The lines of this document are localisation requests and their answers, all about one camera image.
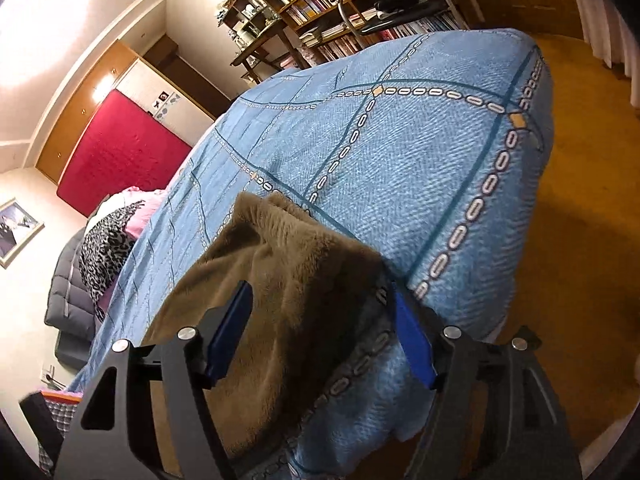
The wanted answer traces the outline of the brown fleece pants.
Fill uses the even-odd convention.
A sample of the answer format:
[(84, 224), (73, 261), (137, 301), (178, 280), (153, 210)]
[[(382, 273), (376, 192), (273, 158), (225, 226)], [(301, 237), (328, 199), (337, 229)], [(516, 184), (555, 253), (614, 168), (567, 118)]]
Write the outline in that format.
[(143, 341), (160, 344), (240, 281), (253, 307), (228, 375), (205, 393), (232, 460), (296, 424), (355, 348), (380, 254), (311, 219), (281, 193), (236, 196), (230, 222), (164, 300)]

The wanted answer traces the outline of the leopard print blanket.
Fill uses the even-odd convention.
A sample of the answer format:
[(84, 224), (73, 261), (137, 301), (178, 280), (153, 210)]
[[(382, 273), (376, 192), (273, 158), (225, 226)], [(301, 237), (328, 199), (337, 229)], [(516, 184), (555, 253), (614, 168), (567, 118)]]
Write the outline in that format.
[(86, 226), (79, 249), (79, 270), (96, 326), (106, 318), (114, 283), (134, 247), (134, 237), (126, 227), (142, 204), (137, 200), (115, 208), (104, 203)]

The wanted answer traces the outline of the wooden bookshelf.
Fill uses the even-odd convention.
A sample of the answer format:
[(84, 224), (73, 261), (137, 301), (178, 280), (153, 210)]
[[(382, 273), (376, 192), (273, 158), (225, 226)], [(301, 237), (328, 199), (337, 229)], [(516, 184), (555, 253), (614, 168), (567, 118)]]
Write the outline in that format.
[(266, 0), (310, 66), (383, 41), (466, 29), (456, 0)]

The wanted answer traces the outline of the pink pillow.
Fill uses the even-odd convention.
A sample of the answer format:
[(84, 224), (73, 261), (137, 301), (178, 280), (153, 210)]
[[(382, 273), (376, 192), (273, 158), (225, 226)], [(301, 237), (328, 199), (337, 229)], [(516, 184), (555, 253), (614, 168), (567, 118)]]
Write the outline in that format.
[(106, 201), (106, 204), (115, 210), (130, 206), (134, 203), (140, 203), (125, 226), (125, 232), (137, 240), (166, 195), (166, 188), (160, 188), (154, 191), (142, 191), (141, 188), (130, 186), (130, 188), (125, 188), (122, 192), (110, 197)]

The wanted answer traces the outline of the red headboard panel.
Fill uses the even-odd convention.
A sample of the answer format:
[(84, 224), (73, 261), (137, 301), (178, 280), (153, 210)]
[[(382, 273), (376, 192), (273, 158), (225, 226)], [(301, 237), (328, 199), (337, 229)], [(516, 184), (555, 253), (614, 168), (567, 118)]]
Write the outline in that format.
[(191, 147), (117, 90), (94, 113), (56, 195), (88, 217), (106, 196), (166, 188)]

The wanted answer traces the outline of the blue patterned bedspread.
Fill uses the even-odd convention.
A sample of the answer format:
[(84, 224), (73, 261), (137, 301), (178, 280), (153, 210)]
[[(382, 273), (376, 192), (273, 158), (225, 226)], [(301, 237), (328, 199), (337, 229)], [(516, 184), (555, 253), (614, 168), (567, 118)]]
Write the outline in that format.
[[(463, 439), (475, 371), (532, 362), (495, 339), (552, 142), (548, 67), (514, 29), (382, 42), (242, 94), (186, 159), (119, 273), (73, 381), (82, 399), (55, 475), (341, 479), (417, 434), (439, 468)], [(203, 387), (209, 309), (160, 344), (143, 338), (242, 192), (283, 194), (376, 250), (382, 269), (355, 348), (320, 396), (270, 445), (232, 460)], [(431, 389), (397, 338), (393, 282), (413, 296), (431, 341)]]

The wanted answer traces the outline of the plaid cloth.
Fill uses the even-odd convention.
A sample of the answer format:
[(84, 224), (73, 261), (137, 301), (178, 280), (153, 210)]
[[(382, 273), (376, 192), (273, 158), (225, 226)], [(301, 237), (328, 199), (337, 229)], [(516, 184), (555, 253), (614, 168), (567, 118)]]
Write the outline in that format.
[[(74, 392), (59, 392), (54, 390), (41, 390), (40, 393), (42, 394), (44, 403), (47, 405), (47, 409), (55, 423), (55, 427), (58, 428), (58, 431), (62, 436), (65, 436), (68, 428), (70, 428), (70, 422), (73, 419), (77, 407), (81, 402), (82, 394)], [(38, 448), (39, 467), (45, 474), (50, 476), (53, 471), (53, 462), (51, 457), (41, 443), (38, 444)]]

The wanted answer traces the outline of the framed wall picture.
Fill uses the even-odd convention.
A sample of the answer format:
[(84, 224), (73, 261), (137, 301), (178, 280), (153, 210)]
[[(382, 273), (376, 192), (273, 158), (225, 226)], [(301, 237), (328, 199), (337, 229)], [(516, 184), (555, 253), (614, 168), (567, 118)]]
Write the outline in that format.
[(0, 210), (0, 261), (6, 269), (21, 250), (43, 229), (15, 198), (1, 205)]

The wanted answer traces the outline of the cream curtain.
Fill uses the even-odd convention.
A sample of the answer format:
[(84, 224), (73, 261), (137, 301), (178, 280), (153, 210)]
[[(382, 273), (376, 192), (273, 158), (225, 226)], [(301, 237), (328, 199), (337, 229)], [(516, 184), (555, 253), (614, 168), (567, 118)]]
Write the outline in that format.
[(639, 43), (612, 0), (576, 0), (582, 34), (592, 54), (608, 68), (622, 64), (633, 84), (639, 82)]

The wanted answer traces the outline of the grey puffer jacket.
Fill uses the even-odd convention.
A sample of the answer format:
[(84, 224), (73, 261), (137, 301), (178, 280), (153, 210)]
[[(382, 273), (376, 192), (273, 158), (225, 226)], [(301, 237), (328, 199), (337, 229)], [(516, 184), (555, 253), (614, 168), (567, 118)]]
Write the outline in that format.
[(72, 370), (81, 370), (87, 364), (96, 334), (93, 303), (79, 269), (84, 234), (85, 229), (80, 229), (58, 257), (43, 320), (44, 324), (58, 330), (55, 357)]

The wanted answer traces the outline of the wooden side shelf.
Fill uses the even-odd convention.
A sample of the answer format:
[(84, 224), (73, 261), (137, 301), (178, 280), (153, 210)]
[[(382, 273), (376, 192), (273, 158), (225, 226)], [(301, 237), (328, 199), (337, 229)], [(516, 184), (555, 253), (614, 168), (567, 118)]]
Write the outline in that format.
[[(239, 49), (230, 65), (243, 66), (243, 78), (252, 84), (262, 82), (255, 72), (260, 64), (266, 64), (276, 72), (283, 70), (285, 61), (291, 61), (294, 67), (301, 70), (309, 67), (302, 52), (286, 36), (285, 21), (265, 0), (224, 0), (218, 6), (216, 20), (218, 26), (227, 29), (229, 37)], [(270, 60), (264, 45), (273, 38), (278, 38), (286, 51), (280, 58)]]

